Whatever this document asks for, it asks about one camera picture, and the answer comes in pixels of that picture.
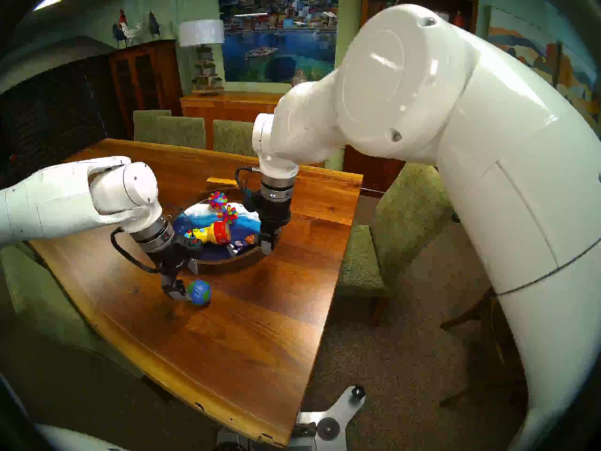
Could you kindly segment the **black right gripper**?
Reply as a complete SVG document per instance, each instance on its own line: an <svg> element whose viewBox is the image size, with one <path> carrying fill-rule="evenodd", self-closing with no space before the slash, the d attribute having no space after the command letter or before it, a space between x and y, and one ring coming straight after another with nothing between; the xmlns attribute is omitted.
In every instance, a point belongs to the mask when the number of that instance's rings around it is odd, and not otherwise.
<svg viewBox="0 0 601 451"><path fill-rule="evenodd" d="M282 228L290 222L292 198L274 201L266 197L254 197L254 205L261 222L259 244L264 255L272 253L274 244L278 244Z"/></svg>

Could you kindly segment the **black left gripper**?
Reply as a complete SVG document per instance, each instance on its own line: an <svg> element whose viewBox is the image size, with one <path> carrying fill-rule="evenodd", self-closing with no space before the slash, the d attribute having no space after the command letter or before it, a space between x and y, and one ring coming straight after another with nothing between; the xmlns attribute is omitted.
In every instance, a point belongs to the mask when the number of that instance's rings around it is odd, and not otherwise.
<svg viewBox="0 0 601 451"><path fill-rule="evenodd" d="M161 274L161 288L177 301L192 301L184 281L177 278L182 269L198 275L198 260L204 252L202 241L170 241L154 252L154 263Z"/></svg>

